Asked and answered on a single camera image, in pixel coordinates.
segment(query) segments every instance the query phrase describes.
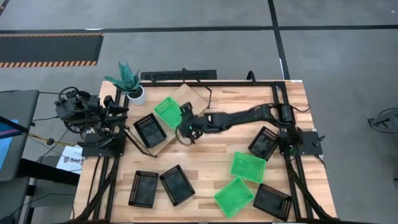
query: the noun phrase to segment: gray floor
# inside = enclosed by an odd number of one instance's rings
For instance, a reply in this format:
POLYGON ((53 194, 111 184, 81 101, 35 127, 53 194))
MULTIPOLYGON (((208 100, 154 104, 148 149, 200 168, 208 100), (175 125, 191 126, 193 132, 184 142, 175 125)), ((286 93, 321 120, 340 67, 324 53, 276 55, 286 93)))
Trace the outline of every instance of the gray floor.
MULTIPOLYGON (((280 26, 398 24, 394 0, 276 0, 280 26)), ((267 1, 10 0, 0 29, 85 29, 271 25, 267 1)), ((396 223, 398 139, 369 129, 366 119, 397 106, 398 30, 283 31, 291 79, 302 79, 323 141, 338 216, 343 220, 396 223)), ((219 79, 281 79, 273 31, 106 34, 98 65, 0 69, 0 90, 60 91, 75 85, 97 94, 104 75, 128 61, 140 71, 217 69, 219 79)), ((54 116, 55 95, 40 95, 36 118, 54 116)), ((32 130, 59 138, 59 121, 32 130)), ((65 141, 78 141, 67 134, 65 141)), ((29 140, 24 157, 47 149, 29 140)), ((65 221, 70 205, 45 207, 34 223, 65 221), (43 214, 51 213, 51 220, 43 214)))

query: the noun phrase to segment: black basket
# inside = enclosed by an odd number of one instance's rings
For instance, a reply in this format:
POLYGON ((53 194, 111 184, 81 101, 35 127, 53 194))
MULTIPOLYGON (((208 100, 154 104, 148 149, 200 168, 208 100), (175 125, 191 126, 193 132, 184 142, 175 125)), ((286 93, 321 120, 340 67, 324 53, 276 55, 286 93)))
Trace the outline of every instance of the black basket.
POLYGON ((181 204, 195 194, 180 165, 160 175, 160 181, 174 206, 181 204))
POLYGON ((155 172, 136 171, 129 199, 129 205, 142 208, 154 206, 157 177, 155 172))
POLYGON ((146 148, 154 147, 167 138, 166 133, 153 113, 134 123, 146 148))
POLYGON ((257 157, 265 159, 271 158, 276 147, 279 144, 279 136, 273 133, 270 129, 263 126, 253 142, 250 143, 248 149, 257 157))
POLYGON ((292 197, 270 186, 260 184, 253 206, 286 222, 292 206, 292 197))

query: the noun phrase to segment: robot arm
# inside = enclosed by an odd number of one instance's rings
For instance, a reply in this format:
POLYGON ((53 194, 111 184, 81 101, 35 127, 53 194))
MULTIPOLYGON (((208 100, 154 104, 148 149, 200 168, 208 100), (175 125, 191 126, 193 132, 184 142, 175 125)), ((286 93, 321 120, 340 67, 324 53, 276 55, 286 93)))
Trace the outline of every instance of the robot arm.
POLYGON ((294 112, 290 105, 269 103, 231 114, 205 113, 202 117, 193 114, 190 102, 182 105, 180 110, 182 121, 178 130, 182 137, 190 138, 192 143, 195 143, 194 140, 200 138, 203 133, 216 134, 226 131, 234 125, 256 121, 267 121, 278 128, 284 128, 292 142, 302 143, 301 130, 295 126, 294 112), (273 108, 278 111, 279 118, 271 113, 273 108))

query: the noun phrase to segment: butcher block tabletop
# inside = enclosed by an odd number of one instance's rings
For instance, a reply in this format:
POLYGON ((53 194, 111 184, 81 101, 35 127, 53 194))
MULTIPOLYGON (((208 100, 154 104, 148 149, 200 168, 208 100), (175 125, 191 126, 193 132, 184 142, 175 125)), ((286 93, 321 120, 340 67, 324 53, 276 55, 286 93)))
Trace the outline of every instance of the butcher block tabletop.
MULTIPOLYGON (((304 85, 301 81, 285 81, 289 103, 300 110, 308 108, 304 85)), ((179 86, 145 87, 147 102, 144 105, 156 106, 179 86)), ((248 110, 263 103, 273 103, 272 89, 269 86, 210 86, 212 90, 210 108, 204 112, 234 113, 248 110)), ((203 100, 208 101, 210 92, 203 87, 191 87, 203 100)), ((109 82, 103 82, 99 96, 115 97, 116 88, 109 82)), ((129 104, 126 125, 133 128, 133 123, 148 113, 142 106, 129 104)), ((295 112, 297 126, 302 130, 313 130, 310 110, 305 113, 295 112)), ((260 129, 265 126, 275 133, 279 132, 268 122, 233 126, 230 130, 219 134, 204 134, 196 144, 184 146, 175 138, 170 141, 159 153, 157 158, 141 154, 136 147, 126 141, 124 155, 120 157, 116 188, 111 214, 112 222, 281 222, 279 219, 253 207, 253 200, 234 217, 227 218, 214 200, 214 195, 230 183, 235 176, 230 173, 235 152, 250 154, 248 146, 256 137, 260 129), (128 205, 132 183, 137 170, 156 172, 159 175, 179 164, 195 190, 195 195, 174 207, 160 181, 157 183, 153 208, 139 208, 128 205)), ((97 191, 100 179, 101 164, 93 186, 91 198, 97 191)), ((331 197, 328 179, 323 164, 315 156, 302 156, 303 169, 307 180, 307 187, 317 202, 331 216, 335 217, 335 206, 331 197)), ((97 158, 86 158, 81 171, 76 198, 75 213, 80 214, 86 207, 91 180, 97 158)), ((252 193, 256 195, 258 183, 244 181, 252 193)), ((290 194, 289 181, 284 158, 276 149, 266 164, 263 183, 288 195, 290 194)), ((297 188, 298 202, 301 214, 305 217, 305 204, 302 194, 297 188)), ((101 203, 99 218, 103 218, 108 193, 105 192, 101 203)), ((290 209, 289 220, 295 220, 293 207, 290 209)))

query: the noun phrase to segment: green plastic basket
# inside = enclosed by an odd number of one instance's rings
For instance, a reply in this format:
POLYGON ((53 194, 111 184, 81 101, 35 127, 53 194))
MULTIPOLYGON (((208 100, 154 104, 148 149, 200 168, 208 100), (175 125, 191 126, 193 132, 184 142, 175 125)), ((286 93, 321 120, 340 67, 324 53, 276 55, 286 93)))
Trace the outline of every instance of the green plastic basket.
POLYGON ((232 218, 253 198, 254 195, 239 177, 214 195, 218 206, 228 218, 232 218))
POLYGON ((266 161, 242 152, 235 152, 231 173, 238 177, 262 183, 266 161))
POLYGON ((181 123, 180 106, 171 97, 155 107, 155 112, 170 128, 175 129, 181 123))

